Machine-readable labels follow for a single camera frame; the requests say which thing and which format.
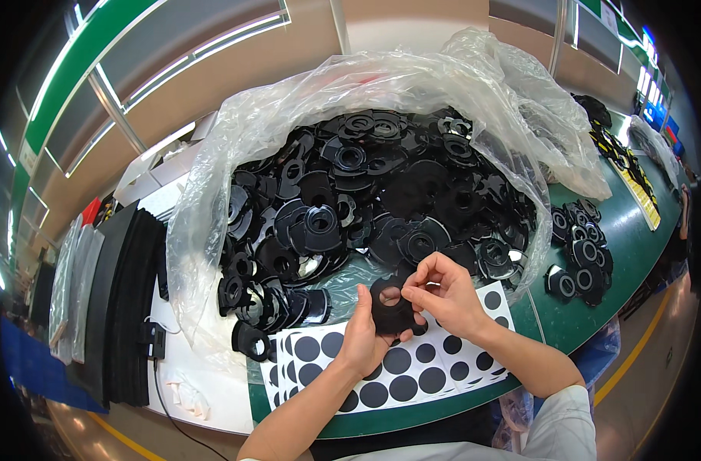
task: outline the factory floor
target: factory floor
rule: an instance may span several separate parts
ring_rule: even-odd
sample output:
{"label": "factory floor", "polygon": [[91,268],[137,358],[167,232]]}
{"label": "factory floor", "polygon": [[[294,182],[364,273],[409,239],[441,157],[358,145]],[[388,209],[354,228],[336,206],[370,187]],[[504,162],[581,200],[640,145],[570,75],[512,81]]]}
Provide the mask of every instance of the factory floor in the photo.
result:
{"label": "factory floor", "polygon": [[[685,274],[620,320],[622,350],[595,386],[594,421],[598,459],[639,456],[673,391],[696,321],[698,300]],[[184,437],[165,417],[149,410],[113,405],[95,415],[48,402],[51,419],[71,454],[87,461],[116,459],[219,459]],[[236,459],[244,436],[181,424],[194,438]],[[304,453],[300,459],[312,459]]]}

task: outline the left hand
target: left hand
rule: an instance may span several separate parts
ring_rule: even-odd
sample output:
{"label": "left hand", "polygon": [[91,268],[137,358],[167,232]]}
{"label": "left hand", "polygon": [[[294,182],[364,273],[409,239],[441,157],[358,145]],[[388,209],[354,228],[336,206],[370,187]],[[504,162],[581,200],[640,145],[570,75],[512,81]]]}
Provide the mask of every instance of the left hand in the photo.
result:
{"label": "left hand", "polygon": [[396,338],[406,342],[412,336],[411,330],[398,335],[376,336],[376,325],[371,317],[371,293],[365,285],[358,285],[358,304],[345,327],[343,346],[335,360],[349,367],[360,381],[376,369]]}

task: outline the right hand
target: right hand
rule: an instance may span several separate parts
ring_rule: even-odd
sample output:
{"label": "right hand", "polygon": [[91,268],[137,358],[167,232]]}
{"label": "right hand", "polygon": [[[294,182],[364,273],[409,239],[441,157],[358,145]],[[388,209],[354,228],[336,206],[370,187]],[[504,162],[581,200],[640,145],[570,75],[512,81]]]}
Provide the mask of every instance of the right hand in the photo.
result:
{"label": "right hand", "polygon": [[471,342],[494,323],[481,306],[468,270],[442,253],[430,254],[419,263],[401,295],[414,310],[427,310],[448,332]]}

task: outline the hand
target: hand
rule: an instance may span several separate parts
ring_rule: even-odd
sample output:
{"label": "hand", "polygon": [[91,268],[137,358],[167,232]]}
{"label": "hand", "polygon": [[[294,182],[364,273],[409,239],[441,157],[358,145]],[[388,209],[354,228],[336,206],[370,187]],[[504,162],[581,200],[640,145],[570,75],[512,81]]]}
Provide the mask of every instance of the hand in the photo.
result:
{"label": "hand", "polygon": [[495,324],[484,312],[468,270],[438,252],[419,263],[401,295],[411,301],[415,311],[427,310],[448,332],[473,343],[485,328]]}
{"label": "hand", "polygon": [[371,317],[371,293],[365,285],[358,285],[358,304],[345,327],[343,346],[335,360],[354,371],[360,381],[376,369],[397,337],[406,342],[411,339],[412,332],[376,336],[376,325]]}

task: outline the forearm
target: forearm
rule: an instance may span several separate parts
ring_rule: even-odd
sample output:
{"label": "forearm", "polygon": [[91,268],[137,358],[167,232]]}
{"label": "forearm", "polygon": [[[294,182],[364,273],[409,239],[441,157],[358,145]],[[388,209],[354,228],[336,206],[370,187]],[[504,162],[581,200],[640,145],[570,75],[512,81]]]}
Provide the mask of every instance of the forearm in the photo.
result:
{"label": "forearm", "polygon": [[337,360],[309,386],[272,411],[251,433],[238,459],[296,459],[302,454],[360,380]]}
{"label": "forearm", "polygon": [[483,322],[467,339],[486,350],[537,397],[547,398],[574,384],[585,386],[583,376],[567,355],[493,320]]}

